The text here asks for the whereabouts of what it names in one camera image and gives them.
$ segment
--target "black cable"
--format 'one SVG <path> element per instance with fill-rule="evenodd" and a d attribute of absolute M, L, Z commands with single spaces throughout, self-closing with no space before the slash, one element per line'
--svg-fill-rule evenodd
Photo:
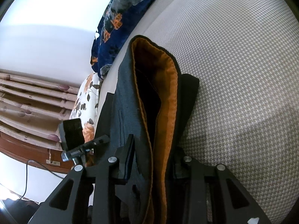
<path fill-rule="evenodd" d="M 27 191 L 27 182 L 28 182 L 28 163 L 29 163 L 30 161 L 36 162 L 37 164 L 41 165 L 44 169 L 46 169 L 47 171 L 49 171 L 50 173 L 52 173 L 52 174 L 55 175 L 56 177 L 58 177 L 58 178 L 60 178 L 60 179 L 63 179 L 63 177 L 61 177 L 61 176 L 59 176 L 59 175 L 53 173 L 51 170 L 49 170 L 47 167 L 45 167 L 43 164 L 39 163 L 38 161 L 35 161 L 35 160 L 28 160 L 28 161 L 26 162 L 26 185 L 25 185 L 25 192 L 24 192 L 24 194 L 22 195 L 22 197 L 21 197 L 20 199 L 18 199 L 18 201 L 21 200 L 21 199 L 25 196 L 26 191 Z"/>

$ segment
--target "silver screw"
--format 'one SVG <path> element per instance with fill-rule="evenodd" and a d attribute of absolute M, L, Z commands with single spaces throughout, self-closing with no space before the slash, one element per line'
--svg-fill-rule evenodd
<path fill-rule="evenodd" d="M 217 165 L 218 170 L 223 171 L 225 170 L 225 166 L 222 164 Z"/>
<path fill-rule="evenodd" d="M 191 162 L 192 158 L 190 156 L 184 156 L 185 162 Z"/>
<path fill-rule="evenodd" d="M 74 167 L 74 169 L 75 169 L 76 172 L 80 172 L 83 169 L 83 166 L 82 165 L 76 165 Z"/>
<path fill-rule="evenodd" d="M 116 158 L 116 157 L 114 157 L 114 156 L 112 156 L 112 157 L 108 158 L 108 162 L 111 162 L 111 163 L 113 163 L 113 162 L 116 162 L 116 161 L 117 161 L 117 158 Z"/>

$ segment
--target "gray and white textured fabric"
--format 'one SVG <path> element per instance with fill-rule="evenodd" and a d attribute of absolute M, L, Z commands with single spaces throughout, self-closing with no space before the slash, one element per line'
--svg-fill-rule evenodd
<path fill-rule="evenodd" d="M 137 34 L 200 80 L 186 154 L 226 164 L 280 223 L 299 196 L 299 24 L 285 1 L 156 0 Z"/>

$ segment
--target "brown wooden panel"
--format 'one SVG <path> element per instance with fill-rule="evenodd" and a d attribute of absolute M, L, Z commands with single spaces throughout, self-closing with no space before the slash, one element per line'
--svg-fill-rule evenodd
<path fill-rule="evenodd" d="M 55 171 L 58 173 L 68 173 L 71 167 L 74 165 L 72 161 L 63 162 L 61 159 L 61 151 L 57 150 L 50 150 L 51 160 L 59 161 L 60 167 L 47 164 L 46 160 L 49 159 L 48 149 L 17 140 L 2 132 L 0 137 L 0 151 L 23 163 L 26 163 L 29 159 L 38 161 L 41 164 L 44 164 L 51 171 Z M 43 169 L 38 164 L 29 164 Z"/>

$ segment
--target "white floral fabric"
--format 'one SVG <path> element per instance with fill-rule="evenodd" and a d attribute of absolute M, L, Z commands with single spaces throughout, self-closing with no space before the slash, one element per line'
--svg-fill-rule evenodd
<path fill-rule="evenodd" d="M 70 119 L 80 118 L 85 142 L 95 137 L 101 83 L 97 73 L 91 73 L 81 84 Z"/>

